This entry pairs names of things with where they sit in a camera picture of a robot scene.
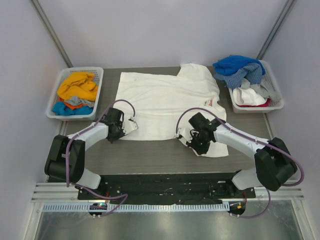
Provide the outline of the blue t-shirt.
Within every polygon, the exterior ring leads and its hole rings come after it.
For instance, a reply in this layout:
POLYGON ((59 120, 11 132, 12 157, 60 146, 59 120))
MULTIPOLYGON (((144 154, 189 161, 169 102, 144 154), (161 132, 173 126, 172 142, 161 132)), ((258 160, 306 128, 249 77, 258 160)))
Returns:
POLYGON ((216 73, 228 76, 235 74, 239 69, 251 63, 260 65, 262 69, 262 75, 266 73, 265 68, 259 60, 242 55, 230 55, 213 63, 212 66, 215 68, 216 73))

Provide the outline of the white t-shirt red print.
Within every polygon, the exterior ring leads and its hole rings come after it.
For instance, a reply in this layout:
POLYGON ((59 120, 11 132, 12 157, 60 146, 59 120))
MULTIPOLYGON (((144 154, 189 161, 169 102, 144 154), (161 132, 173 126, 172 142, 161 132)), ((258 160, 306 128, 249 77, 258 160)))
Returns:
POLYGON ((219 105, 220 89, 209 69, 200 64, 180 66, 176 76, 122 72, 114 105, 126 118, 135 116, 138 129, 123 137, 126 141, 164 141, 176 137, 176 127, 190 127, 196 107, 202 114, 227 119, 219 105))

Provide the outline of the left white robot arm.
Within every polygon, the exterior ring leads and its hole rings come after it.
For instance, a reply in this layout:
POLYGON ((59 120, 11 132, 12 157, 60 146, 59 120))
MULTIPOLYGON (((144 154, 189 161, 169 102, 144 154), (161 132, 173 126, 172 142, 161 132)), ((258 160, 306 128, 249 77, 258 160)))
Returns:
POLYGON ((83 192, 90 190, 106 197, 108 187, 104 178, 85 168, 86 151, 101 140, 113 143, 124 137, 123 123, 123 111, 111 107, 98 122, 85 129, 69 136, 55 136, 45 163, 45 174, 74 184, 83 192))

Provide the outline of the blue checkered cloth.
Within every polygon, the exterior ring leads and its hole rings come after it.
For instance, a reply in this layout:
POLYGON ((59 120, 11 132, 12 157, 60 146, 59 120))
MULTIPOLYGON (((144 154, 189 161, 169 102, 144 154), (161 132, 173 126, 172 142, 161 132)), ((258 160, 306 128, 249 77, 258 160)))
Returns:
POLYGON ((239 68, 233 74, 222 75, 216 72, 213 77, 216 80, 224 82, 227 88, 233 90, 242 85, 243 78, 247 79, 250 84, 260 84, 265 74, 265 69, 259 63, 252 62, 239 68))

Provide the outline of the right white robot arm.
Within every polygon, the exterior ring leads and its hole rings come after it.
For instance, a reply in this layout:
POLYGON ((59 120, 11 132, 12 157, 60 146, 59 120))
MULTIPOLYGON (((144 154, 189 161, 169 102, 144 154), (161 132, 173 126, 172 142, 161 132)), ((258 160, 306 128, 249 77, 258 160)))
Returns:
POLYGON ((227 145, 254 161, 254 167, 236 171, 226 180, 231 196, 254 187, 277 191, 298 171, 286 144, 280 138, 266 139, 240 131, 220 118, 193 115, 190 127, 179 127, 177 137, 198 156, 209 153, 213 144, 227 145))

